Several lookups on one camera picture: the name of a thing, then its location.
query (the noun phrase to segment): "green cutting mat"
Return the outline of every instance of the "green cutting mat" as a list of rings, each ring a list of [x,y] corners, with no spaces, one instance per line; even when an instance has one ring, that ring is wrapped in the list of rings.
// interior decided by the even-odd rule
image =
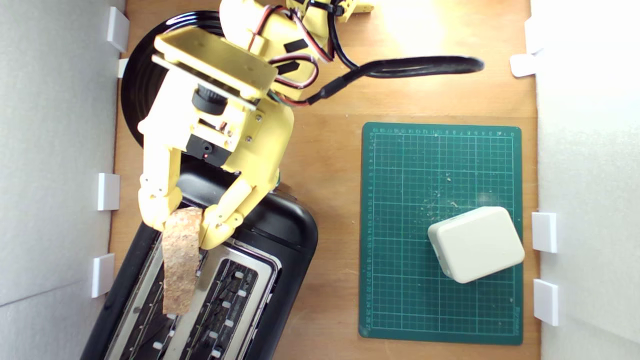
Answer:
[[[448,278],[427,228],[506,208],[522,239],[517,127],[367,123],[362,129],[360,334],[522,343],[522,265],[468,284]]]

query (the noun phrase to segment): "wooden surface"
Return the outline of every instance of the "wooden surface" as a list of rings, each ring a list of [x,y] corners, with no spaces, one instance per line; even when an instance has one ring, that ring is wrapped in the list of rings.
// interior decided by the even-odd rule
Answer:
[[[128,0],[129,50],[161,21],[218,1]],[[536,99],[533,78],[515,79],[509,57],[524,52],[528,0],[378,0],[370,15],[339,26],[345,51],[357,63],[423,54],[467,54],[486,62],[477,74],[419,79],[360,79],[339,95],[296,110],[282,162],[283,180],[319,228],[309,268],[275,359],[538,360],[540,324],[532,310],[538,258],[531,250],[531,217],[538,203]],[[321,69],[323,84],[345,72]],[[524,344],[519,347],[363,339],[357,333],[358,219],[361,130],[367,121],[520,126],[524,164]],[[140,224],[136,193],[142,152],[118,116],[115,172],[122,199],[113,214],[111,252],[120,266]]]

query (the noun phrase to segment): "white clip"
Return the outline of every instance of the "white clip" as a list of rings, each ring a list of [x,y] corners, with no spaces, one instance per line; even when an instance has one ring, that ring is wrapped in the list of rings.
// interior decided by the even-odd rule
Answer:
[[[533,280],[533,316],[551,326],[558,326],[558,285]]]

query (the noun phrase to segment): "yellow robotic arm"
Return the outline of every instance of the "yellow robotic arm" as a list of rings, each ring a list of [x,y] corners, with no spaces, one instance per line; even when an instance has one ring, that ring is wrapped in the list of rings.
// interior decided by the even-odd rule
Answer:
[[[219,203],[204,211],[201,247],[211,249],[228,239],[276,186],[293,129],[291,107],[330,97],[362,76],[461,74],[484,66],[461,56],[356,65],[340,47],[335,23],[355,12],[371,11],[371,5],[358,0],[286,3],[263,6],[255,0],[222,0],[225,38],[194,27],[156,37],[159,53],[152,60],[169,71],[148,117],[138,125],[144,134],[138,200],[147,225],[162,231],[180,204],[180,155],[192,136],[221,149],[221,167],[238,174]],[[301,100],[302,91],[317,78],[318,61],[332,61],[334,53],[350,71]]]

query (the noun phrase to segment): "black cable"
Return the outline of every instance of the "black cable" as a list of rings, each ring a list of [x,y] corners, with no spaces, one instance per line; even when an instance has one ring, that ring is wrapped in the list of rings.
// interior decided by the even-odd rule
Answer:
[[[331,4],[335,7],[341,2],[342,0],[332,0]],[[334,14],[327,13],[329,37],[332,43],[333,52],[338,55],[338,58],[340,58],[343,64],[349,69],[357,70],[364,68],[365,65],[368,64],[359,67],[355,62],[349,59],[342,49],[335,26],[335,18],[336,16]],[[370,70],[361,76],[378,79],[412,78],[415,76],[429,76],[437,74],[464,74],[480,71],[484,68],[484,63],[481,60],[464,56],[426,56],[420,58],[404,58],[382,61],[388,62],[384,65],[375,66],[375,70]]]

